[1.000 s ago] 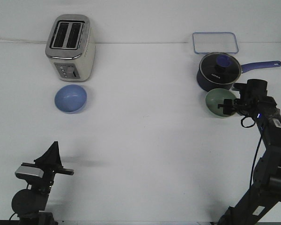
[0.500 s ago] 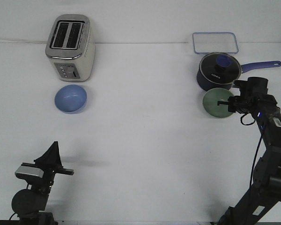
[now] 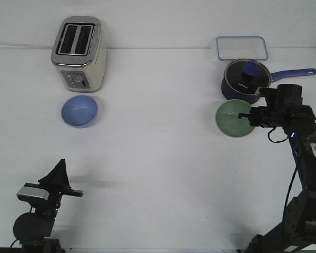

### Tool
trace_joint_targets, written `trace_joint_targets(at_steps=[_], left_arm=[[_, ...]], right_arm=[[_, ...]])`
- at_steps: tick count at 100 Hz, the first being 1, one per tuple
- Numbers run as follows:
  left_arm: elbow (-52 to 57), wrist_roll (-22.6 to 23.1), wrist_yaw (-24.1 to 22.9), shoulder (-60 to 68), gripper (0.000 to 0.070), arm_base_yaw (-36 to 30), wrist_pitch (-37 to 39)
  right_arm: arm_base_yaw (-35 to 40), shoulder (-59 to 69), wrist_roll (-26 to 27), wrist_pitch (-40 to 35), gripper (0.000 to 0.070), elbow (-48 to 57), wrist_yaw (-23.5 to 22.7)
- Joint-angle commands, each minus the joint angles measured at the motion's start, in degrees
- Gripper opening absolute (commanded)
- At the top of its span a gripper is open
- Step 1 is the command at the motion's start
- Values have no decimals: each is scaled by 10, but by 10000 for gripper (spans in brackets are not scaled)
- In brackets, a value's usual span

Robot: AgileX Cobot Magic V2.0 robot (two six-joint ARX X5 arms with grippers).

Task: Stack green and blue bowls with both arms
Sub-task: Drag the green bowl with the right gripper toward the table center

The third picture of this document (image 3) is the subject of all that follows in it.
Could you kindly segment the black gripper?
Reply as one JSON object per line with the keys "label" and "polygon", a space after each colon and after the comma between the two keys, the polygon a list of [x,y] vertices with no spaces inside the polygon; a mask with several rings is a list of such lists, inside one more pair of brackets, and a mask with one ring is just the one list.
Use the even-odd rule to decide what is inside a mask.
{"label": "black gripper", "polygon": [[53,184],[52,186],[42,186],[40,184],[25,183],[24,186],[41,188],[47,190],[50,195],[48,200],[34,200],[27,202],[31,208],[35,209],[35,213],[46,219],[55,219],[57,212],[61,206],[63,195],[82,197],[83,191],[74,190],[70,187],[67,175],[65,159],[60,159],[54,169],[45,177],[38,180],[40,184]]}
{"label": "black gripper", "polygon": [[283,112],[268,106],[251,107],[250,114],[239,113],[238,118],[248,118],[251,126],[262,128],[283,127]]}

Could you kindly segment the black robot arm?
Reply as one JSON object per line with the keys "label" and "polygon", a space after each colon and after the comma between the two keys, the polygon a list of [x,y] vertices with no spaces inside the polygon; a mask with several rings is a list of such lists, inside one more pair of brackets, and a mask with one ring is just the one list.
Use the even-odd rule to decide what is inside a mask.
{"label": "black robot arm", "polygon": [[58,239],[51,238],[51,233],[62,196],[82,197],[83,191],[71,188],[65,159],[60,159],[38,183],[25,183],[16,196],[31,207],[13,224],[13,235],[22,246],[21,252],[66,252]]}
{"label": "black robot arm", "polygon": [[282,221],[267,234],[256,235],[245,252],[298,252],[316,245],[316,117],[303,104],[300,85],[260,87],[256,94],[265,98],[266,105],[252,107],[239,117],[254,127],[283,129],[302,191],[284,207]]}

